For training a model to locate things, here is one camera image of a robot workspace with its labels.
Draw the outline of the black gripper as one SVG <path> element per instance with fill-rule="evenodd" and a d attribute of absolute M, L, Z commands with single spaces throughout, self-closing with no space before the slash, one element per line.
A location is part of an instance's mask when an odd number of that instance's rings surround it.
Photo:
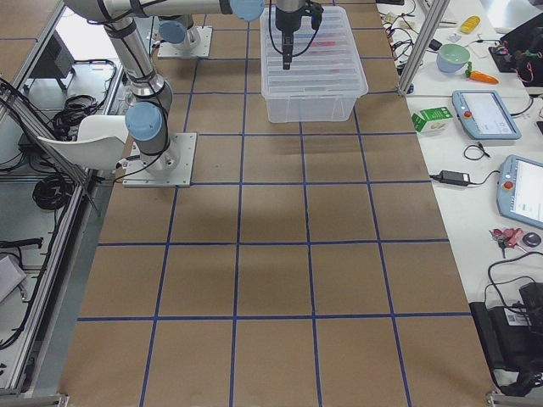
<path fill-rule="evenodd" d="M 294 33 L 301 27 L 303 8 L 297 8 L 294 11 L 288 11 L 285 8 L 276 6 L 275 25 L 282 32 L 282 59 L 283 70 L 288 70 L 292 63 Z"/>

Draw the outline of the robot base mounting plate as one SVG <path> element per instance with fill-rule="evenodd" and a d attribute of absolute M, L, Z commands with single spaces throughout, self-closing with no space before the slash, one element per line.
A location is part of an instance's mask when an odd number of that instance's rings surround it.
<path fill-rule="evenodd" d="M 125 187 L 189 187 L 192 180 L 193 162 L 197 144 L 196 133 L 171 133 L 170 146 L 154 162 L 154 158 L 141 155 L 132 142 L 132 155 L 126 166 L 128 176 L 121 179 Z"/>

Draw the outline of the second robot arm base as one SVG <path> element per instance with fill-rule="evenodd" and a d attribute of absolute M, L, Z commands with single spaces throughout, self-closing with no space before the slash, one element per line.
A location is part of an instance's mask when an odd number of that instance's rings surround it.
<path fill-rule="evenodd" d="M 191 14 L 159 17 L 161 39 L 181 49 L 191 49 L 200 44 L 200 34 Z"/>

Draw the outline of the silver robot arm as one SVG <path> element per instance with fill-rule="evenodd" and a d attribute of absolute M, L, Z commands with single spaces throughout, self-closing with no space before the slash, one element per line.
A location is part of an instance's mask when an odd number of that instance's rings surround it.
<path fill-rule="evenodd" d="M 265 1 L 66 1 L 82 18 L 101 25 L 132 83 L 136 99 L 126 113 L 126 127 L 137 144 L 145 169 L 166 172 L 177 167 L 179 155 L 167 130 L 173 91 L 157 72 L 134 19 L 158 17 L 178 23 L 167 42 L 184 42 L 195 14 L 234 15 L 251 22 L 260 18 Z"/>

